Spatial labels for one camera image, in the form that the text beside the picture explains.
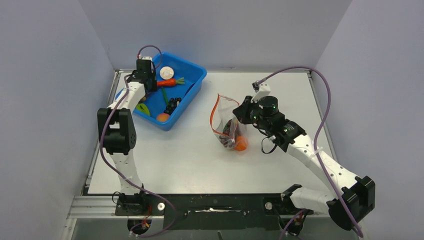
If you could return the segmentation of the orange toy carrot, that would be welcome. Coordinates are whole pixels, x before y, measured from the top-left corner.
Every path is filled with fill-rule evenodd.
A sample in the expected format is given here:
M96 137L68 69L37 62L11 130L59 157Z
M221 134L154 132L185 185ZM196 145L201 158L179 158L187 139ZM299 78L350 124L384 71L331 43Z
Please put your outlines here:
M185 84L185 79L183 77L181 78L171 78L169 80L160 80L157 82L157 87L161 88L161 87L175 87L177 85L184 85Z

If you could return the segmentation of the clear zip top bag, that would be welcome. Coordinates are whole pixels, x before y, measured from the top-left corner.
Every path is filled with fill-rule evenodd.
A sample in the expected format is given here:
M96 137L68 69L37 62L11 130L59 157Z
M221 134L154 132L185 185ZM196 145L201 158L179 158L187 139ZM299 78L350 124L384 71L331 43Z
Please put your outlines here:
M218 94L209 117L209 124L220 144L229 150L243 152L249 146L247 127L240 123L233 110L240 103L235 99Z

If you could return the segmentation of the orange toy tangerine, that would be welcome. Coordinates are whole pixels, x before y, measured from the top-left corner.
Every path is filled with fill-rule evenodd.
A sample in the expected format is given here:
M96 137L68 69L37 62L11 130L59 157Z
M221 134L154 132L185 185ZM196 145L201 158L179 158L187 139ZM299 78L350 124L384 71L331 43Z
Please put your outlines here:
M244 135L239 135L235 139L234 150L237 152L245 151L249 146L248 139Z

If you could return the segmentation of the dark toy grape bunch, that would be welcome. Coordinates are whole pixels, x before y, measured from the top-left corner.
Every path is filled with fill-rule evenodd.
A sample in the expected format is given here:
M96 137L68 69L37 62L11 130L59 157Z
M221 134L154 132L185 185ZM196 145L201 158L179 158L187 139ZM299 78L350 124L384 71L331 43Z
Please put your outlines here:
M223 135L219 136L219 141L225 148L233 149L236 143L236 137L239 135L238 124L233 124L233 121L229 120L223 128Z

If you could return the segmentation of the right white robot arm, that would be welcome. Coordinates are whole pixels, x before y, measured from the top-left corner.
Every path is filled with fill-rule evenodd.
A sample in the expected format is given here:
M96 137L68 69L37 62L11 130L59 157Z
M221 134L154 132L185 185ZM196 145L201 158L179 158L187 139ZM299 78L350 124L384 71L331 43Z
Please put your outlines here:
M252 102L247 96L232 112L244 125L253 125L272 143L309 169L327 191L308 189L294 184L281 194L281 207L289 214L305 209L327 214L340 228L350 231L357 227L375 208L375 182L359 177L340 165L321 148L296 122L278 109L274 96Z

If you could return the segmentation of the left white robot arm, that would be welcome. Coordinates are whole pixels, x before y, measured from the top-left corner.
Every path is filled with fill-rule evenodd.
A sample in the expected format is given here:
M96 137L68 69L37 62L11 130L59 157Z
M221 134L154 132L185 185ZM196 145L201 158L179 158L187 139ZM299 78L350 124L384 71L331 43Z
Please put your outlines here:
M156 66L151 57L141 57L136 60L135 70L124 77L124 88L113 103L97 111L100 155L118 174L120 183L116 204L131 215L149 212L134 161L137 133L133 112L141 99L157 89Z

